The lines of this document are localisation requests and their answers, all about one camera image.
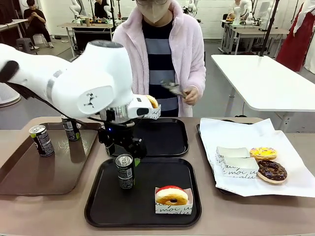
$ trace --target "donut box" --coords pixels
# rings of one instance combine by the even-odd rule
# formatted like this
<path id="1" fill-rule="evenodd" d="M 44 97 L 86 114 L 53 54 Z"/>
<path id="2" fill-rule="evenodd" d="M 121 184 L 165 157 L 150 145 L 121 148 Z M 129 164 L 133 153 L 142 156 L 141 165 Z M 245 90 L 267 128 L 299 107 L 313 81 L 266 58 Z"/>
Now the donut box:
<path id="1" fill-rule="evenodd" d="M 259 166 L 246 148 L 217 147 L 216 160 L 224 176 L 256 178 Z"/>
<path id="2" fill-rule="evenodd" d="M 158 108 L 149 110 L 149 113 L 144 115 L 144 118 L 158 119 L 160 116 L 161 116 L 161 105 L 159 105 Z"/>
<path id="3" fill-rule="evenodd" d="M 216 162 L 218 165 L 222 165 L 222 162 L 225 157 L 229 158 L 248 158 L 250 157 L 250 152 L 247 148 L 225 148 L 225 147 L 217 147 L 216 152 Z"/>
<path id="4" fill-rule="evenodd" d="M 181 206 L 170 206 L 170 205 L 164 205 L 161 203 L 157 203 L 155 201 L 156 205 L 156 214 L 180 214 L 180 215 L 190 215 L 193 207 L 193 196 L 191 189 L 183 189 L 187 195 L 188 195 L 188 202 L 186 205 Z M 155 190 L 155 200 L 157 196 L 157 192 L 159 191 L 159 188 L 156 188 Z"/>

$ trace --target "hand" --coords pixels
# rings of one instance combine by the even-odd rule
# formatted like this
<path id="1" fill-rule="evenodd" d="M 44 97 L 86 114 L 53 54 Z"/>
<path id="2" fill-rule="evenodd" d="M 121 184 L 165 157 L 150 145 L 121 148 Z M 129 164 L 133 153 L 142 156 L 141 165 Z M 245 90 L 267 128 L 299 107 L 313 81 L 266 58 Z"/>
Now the hand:
<path id="1" fill-rule="evenodd" d="M 33 17 L 38 17 L 39 15 L 36 12 L 32 12 L 31 14 Z"/>
<path id="2" fill-rule="evenodd" d="M 184 90 L 184 93 L 187 94 L 187 97 L 184 99 L 184 102 L 191 106 L 196 105 L 199 99 L 198 89 L 196 89 L 195 87 L 189 87 L 188 89 Z"/>

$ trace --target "black can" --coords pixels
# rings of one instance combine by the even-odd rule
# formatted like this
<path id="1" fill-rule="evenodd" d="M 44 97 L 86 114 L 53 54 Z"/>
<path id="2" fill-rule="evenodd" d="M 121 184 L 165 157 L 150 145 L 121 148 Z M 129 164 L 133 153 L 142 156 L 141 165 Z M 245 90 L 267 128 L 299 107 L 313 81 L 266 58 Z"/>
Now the black can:
<path id="1" fill-rule="evenodd" d="M 77 122 L 69 119 L 68 117 L 61 116 L 61 120 L 63 121 L 63 128 L 69 141 L 77 141 L 80 139 L 81 134 L 80 130 L 77 127 Z"/>
<path id="2" fill-rule="evenodd" d="M 116 158 L 119 186 L 122 189 L 131 189 L 134 186 L 134 162 L 128 154 Z"/>
<path id="3" fill-rule="evenodd" d="M 29 130 L 38 153 L 42 157 L 51 156 L 55 150 L 44 125 L 34 126 Z"/>

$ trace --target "brown tray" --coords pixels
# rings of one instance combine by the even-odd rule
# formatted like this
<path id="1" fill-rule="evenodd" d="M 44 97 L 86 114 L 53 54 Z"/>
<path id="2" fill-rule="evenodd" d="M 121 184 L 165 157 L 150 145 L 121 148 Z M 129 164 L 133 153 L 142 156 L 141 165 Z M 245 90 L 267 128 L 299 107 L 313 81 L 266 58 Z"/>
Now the brown tray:
<path id="1" fill-rule="evenodd" d="M 68 141 L 62 123 L 44 123 L 55 154 L 40 157 L 28 137 L 0 169 L 0 195 L 61 195 L 76 186 L 93 143 L 98 123 L 80 129 L 81 139 Z"/>

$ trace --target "striped shirt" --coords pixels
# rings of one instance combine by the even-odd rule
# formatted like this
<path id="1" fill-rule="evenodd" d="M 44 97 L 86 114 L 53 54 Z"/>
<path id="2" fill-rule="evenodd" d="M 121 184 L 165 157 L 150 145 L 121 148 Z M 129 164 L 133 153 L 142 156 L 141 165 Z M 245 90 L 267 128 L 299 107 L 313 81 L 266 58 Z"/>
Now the striped shirt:
<path id="1" fill-rule="evenodd" d="M 142 21 L 149 61 L 149 94 L 161 104 L 161 117 L 178 117 L 178 97 L 161 86 L 161 81 L 175 82 L 175 70 L 169 36 L 173 21 L 154 27 Z"/>

